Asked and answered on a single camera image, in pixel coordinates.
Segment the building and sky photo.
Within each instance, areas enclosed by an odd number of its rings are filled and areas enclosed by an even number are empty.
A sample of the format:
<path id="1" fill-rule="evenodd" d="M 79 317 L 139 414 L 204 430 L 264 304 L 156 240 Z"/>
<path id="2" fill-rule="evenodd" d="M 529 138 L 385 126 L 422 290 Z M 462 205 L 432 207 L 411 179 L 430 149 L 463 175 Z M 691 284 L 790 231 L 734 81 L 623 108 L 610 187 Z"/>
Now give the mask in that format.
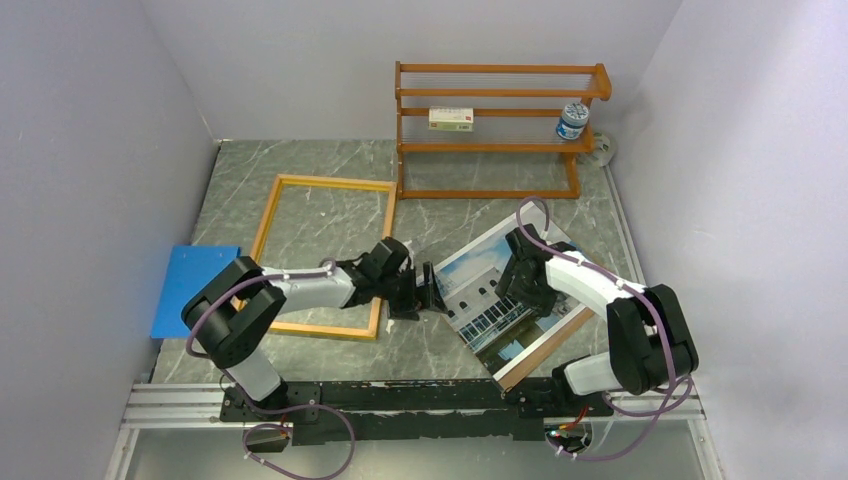
<path id="1" fill-rule="evenodd" d="M 511 256 L 506 236 L 517 226 L 508 216 L 434 268 L 444 319 L 503 391 L 516 387 L 593 317 L 562 293 L 548 314 L 495 293 Z"/>

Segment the brown frame backing board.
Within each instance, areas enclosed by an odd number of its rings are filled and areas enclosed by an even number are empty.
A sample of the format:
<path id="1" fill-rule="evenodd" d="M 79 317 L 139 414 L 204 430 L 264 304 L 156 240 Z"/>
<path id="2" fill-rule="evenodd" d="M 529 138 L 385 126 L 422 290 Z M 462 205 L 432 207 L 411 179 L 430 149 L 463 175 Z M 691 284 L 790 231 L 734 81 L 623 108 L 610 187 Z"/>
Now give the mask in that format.
<path id="1" fill-rule="evenodd" d="M 515 228 L 505 239 L 510 257 L 515 254 L 537 258 L 545 262 L 545 267 L 546 262 L 553 258 L 552 254 L 538 247 L 542 239 L 531 225 Z M 496 326 L 499 335 L 495 341 L 495 353 L 503 365 L 493 372 L 493 379 L 502 390 L 516 387 L 594 316 L 592 310 L 572 295 L 555 291 L 557 301 L 548 316 L 536 315 L 528 307 L 497 295 L 502 303 L 518 309 L 516 314 L 507 314 Z"/>

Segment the yellow wooden picture frame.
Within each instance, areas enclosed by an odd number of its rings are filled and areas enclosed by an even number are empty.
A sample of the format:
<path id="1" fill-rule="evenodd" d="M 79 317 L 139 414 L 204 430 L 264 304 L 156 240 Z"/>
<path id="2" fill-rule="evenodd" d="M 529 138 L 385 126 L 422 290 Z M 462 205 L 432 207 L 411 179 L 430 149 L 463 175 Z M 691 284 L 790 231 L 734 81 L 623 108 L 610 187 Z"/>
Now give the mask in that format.
<path id="1" fill-rule="evenodd" d="M 369 252 L 393 234 L 397 185 L 390 181 L 278 174 L 250 250 L 263 267 L 313 269 L 314 260 L 338 261 Z M 284 312 L 271 323 L 274 334 L 344 340 L 378 337 L 383 301 L 338 310 L 330 307 Z"/>

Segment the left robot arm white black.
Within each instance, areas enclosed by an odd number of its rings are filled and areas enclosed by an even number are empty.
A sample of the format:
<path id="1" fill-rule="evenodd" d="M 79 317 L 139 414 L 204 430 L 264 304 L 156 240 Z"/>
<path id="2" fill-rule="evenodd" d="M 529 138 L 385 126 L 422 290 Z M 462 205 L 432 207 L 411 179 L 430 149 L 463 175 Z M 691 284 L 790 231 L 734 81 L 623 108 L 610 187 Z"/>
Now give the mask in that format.
<path id="1" fill-rule="evenodd" d="M 312 269 L 262 267 L 240 256 L 184 306 L 185 350 L 211 361 L 240 388 L 251 412 L 272 420 L 290 403 L 287 383 L 260 349 L 275 319 L 315 308 L 349 309 L 374 299 L 387 302 L 392 320 L 447 310 L 432 264 L 416 268 L 407 247 L 392 237 L 354 259 L 326 258 Z"/>

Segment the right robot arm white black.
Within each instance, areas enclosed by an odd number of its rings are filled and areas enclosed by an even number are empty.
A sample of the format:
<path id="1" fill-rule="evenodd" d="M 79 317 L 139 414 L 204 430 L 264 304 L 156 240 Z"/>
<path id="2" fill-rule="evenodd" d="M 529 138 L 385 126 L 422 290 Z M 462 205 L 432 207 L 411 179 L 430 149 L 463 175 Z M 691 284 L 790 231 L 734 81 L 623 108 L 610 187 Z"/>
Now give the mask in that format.
<path id="1" fill-rule="evenodd" d="M 626 281 L 565 242 L 549 244 L 531 224 L 505 236 L 511 251 L 496 289 L 539 315 L 561 295 L 602 318 L 608 349 L 556 368 L 553 408 L 572 415 L 589 394 L 624 390 L 640 395 L 689 377 L 699 355 L 676 292 L 669 286 Z"/>

